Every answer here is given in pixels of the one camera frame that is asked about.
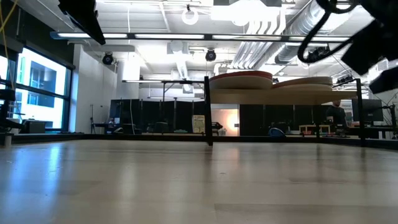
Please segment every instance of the computer monitor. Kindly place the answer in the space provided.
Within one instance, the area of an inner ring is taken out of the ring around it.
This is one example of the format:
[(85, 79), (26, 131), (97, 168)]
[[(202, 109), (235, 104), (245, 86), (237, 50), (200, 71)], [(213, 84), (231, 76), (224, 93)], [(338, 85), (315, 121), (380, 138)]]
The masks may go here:
[[(354, 121), (359, 121), (358, 99), (353, 99)], [(381, 100), (362, 100), (365, 122), (384, 121)]]

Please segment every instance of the camera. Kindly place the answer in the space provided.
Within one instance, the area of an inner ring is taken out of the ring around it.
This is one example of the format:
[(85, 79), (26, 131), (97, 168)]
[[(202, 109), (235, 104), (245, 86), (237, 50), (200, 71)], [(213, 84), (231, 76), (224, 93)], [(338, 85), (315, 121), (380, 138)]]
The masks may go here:
[(106, 52), (104, 58), (102, 58), (102, 62), (104, 65), (112, 65), (113, 63), (113, 53)]
[(207, 54), (206, 54), (206, 61), (208, 62), (212, 62), (214, 60), (216, 60), (216, 52), (214, 51), (214, 49), (208, 49), (207, 50)]

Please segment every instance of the shelf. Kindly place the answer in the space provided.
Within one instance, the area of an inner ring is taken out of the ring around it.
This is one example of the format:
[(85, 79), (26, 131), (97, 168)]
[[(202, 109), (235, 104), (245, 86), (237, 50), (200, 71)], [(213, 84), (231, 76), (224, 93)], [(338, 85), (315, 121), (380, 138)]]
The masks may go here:
[(321, 105), (356, 97), (356, 91), (210, 90), (211, 103), (239, 105)]

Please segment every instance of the white wall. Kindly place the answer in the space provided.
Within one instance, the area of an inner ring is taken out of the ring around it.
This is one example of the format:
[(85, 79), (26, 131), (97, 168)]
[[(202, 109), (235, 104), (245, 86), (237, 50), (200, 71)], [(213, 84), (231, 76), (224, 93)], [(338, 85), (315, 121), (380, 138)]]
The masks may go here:
[(125, 62), (118, 63), (118, 84), (116, 90), (116, 99), (138, 99), (139, 91), (138, 91), (138, 83), (123, 83), (123, 73)]
[(94, 122), (107, 122), (111, 100), (116, 98), (117, 74), (84, 52), (81, 45), (75, 46), (73, 64), (69, 129), (90, 133), (90, 105)]

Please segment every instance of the black cable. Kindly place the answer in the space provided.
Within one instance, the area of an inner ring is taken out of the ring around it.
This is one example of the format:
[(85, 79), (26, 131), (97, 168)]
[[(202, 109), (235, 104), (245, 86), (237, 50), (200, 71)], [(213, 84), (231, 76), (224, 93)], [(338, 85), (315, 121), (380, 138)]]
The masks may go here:
[(329, 19), (330, 15), (332, 12), (335, 12), (337, 14), (341, 14), (341, 13), (346, 13), (346, 12), (350, 12), (352, 11), (357, 4), (354, 3), (352, 4), (348, 9), (338, 9), (336, 7), (337, 5), (337, 0), (317, 0), (317, 3), (324, 8), (325, 10), (325, 14), (323, 15), (323, 17), (321, 18), (321, 20), (315, 25), (315, 27), (308, 33), (308, 35), (305, 37), (304, 41), (302, 42), (301, 46), (298, 48), (298, 52), (297, 52), (297, 57), (298, 59), (300, 59), (300, 61), (302, 61), (303, 63), (315, 63), (315, 62), (319, 62), (320, 60), (323, 60), (335, 53), (337, 53), (338, 51), (340, 51), (341, 49), (343, 49), (344, 47), (346, 47), (348, 44), (352, 43), (353, 40), (355, 39), (356, 35), (353, 35), (352, 37), (350, 37), (348, 40), (346, 40), (345, 42), (343, 42), (342, 44), (340, 44), (339, 46), (337, 46), (335, 49), (331, 50), (330, 52), (328, 52), (327, 54), (324, 55), (320, 55), (317, 58), (304, 58), (304, 53), (305, 50), (307, 49), (309, 43), (311, 42), (311, 40), (315, 37), (315, 35), (318, 33), (318, 31), (323, 27), (323, 25), (325, 25), (325, 23), (327, 22), (327, 20)]
[(347, 9), (337, 8), (337, 1), (335, 0), (317, 0), (317, 3), (326, 12), (331, 12), (335, 14), (344, 14), (347, 12), (351, 12), (359, 4), (359, 1), (351, 0), (350, 1), (351, 4)]

